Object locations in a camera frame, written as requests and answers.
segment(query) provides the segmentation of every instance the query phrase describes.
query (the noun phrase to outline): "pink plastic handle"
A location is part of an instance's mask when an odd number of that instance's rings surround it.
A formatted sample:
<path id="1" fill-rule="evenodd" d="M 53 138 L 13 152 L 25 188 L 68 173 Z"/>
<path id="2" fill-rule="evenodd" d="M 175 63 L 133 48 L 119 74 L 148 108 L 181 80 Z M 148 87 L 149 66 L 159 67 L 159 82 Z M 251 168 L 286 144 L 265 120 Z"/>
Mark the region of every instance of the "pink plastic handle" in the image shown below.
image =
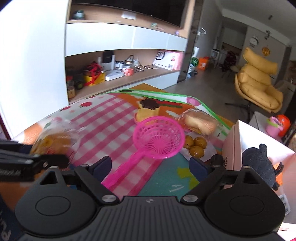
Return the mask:
<path id="1" fill-rule="evenodd" d="M 115 185 L 118 180 L 132 170 L 143 158 L 144 153 L 142 151 L 136 151 L 130 156 L 130 158 L 122 164 L 113 174 L 109 175 L 102 184 L 106 188 L 110 188 Z"/>

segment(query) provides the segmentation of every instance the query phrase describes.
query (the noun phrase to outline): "toy olive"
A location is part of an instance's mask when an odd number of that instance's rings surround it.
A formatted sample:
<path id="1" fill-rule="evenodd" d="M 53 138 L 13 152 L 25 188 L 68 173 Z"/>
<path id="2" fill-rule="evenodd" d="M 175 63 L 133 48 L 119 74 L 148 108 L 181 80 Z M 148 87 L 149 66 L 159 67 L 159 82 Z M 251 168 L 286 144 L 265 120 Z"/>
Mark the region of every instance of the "toy olive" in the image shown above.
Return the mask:
<path id="1" fill-rule="evenodd" d="M 205 149 L 207 148 L 207 141 L 203 137 L 197 137 L 194 139 L 194 145 Z"/>
<path id="2" fill-rule="evenodd" d="M 191 136 L 185 136 L 184 148 L 189 149 L 194 145 L 193 138 Z"/>
<path id="3" fill-rule="evenodd" d="M 200 146 L 193 146 L 189 148 L 189 154 L 195 158 L 201 158 L 204 156 L 205 151 Z"/>

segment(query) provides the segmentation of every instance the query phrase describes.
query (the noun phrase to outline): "white box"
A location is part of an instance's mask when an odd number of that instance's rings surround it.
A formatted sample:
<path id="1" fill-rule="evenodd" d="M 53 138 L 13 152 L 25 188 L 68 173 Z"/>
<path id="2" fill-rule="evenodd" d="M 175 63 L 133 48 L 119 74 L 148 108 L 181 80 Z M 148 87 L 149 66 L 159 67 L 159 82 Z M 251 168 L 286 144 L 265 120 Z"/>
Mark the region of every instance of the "white box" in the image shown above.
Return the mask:
<path id="1" fill-rule="evenodd" d="M 158 67 L 173 70 L 178 62 L 179 55 L 179 53 L 159 50 L 153 63 Z"/>
<path id="2" fill-rule="evenodd" d="M 109 81 L 109 80 L 117 79 L 117 78 L 120 78 L 120 77 L 123 77 L 123 76 L 124 76 L 124 74 L 120 70 L 110 70 L 110 71 L 106 71 L 105 80 Z"/>
<path id="3" fill-rule="evenodd" d="M 250 148 L 259 148 L 260 144 L 267 146 L 267 157 L 273 165 L 282 162 L 284 170 L 280 174 L 282 185 L 275 193 L 280 196 L 285 194 L 291 208 L 290 213 L 280 227 L 281 231 L 296 231 L 296 153 L 285 145 L 281 144 L 269 135 L 255 129 L 254 127 L 238 121 L 229 132 L 223 143 L 222 156 L 227 158 L 227 165 L 233 170 L 240 170 L 242 167 L 242 153 Z"/>

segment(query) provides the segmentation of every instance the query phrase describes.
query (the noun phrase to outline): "toy bread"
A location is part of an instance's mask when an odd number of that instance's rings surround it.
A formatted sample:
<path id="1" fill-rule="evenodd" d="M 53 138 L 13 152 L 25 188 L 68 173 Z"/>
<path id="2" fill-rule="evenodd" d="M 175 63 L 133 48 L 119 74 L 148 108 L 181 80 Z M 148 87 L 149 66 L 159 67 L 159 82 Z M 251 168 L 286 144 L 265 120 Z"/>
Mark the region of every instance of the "toy bread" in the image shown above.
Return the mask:
<path id="1" fill-rule="evenodd" d="M 219 124 L 215 118 L 197 109 L 188 109 L 183 112 L 178 118 L 178 122 L 186 128 L 202 135 L 212 134 Z"/>
<path id="2" fill-rule="evenodd" d="M 159 104 L 153 99 L 141 100 L 139 109 L 136 115 L 138 122 L 147 119 L 148 117 L 159 115 Z"/>
<path id="3" fill-rule="evenodd" d="M 71 136 L 66 132 L 60 132 L 39 139 L 33 145 L 31 154 L 66 154 L 71 146 Z"/>

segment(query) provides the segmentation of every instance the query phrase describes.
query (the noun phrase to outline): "wall clock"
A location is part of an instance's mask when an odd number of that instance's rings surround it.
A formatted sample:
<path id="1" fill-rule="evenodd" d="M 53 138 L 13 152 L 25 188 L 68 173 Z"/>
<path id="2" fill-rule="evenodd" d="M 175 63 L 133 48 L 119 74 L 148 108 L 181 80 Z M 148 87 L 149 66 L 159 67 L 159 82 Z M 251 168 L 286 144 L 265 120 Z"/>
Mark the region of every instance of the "wall clock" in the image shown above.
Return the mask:
<path id="1" fill-rule="evenodd" d="M 250 46 L 255 47 L 255 46 L 258 46 L 258 44 L 259 44 L 259 41 L 257 39 L 257 36 L 253 35 L 253 37 L 250 38 Z"/>

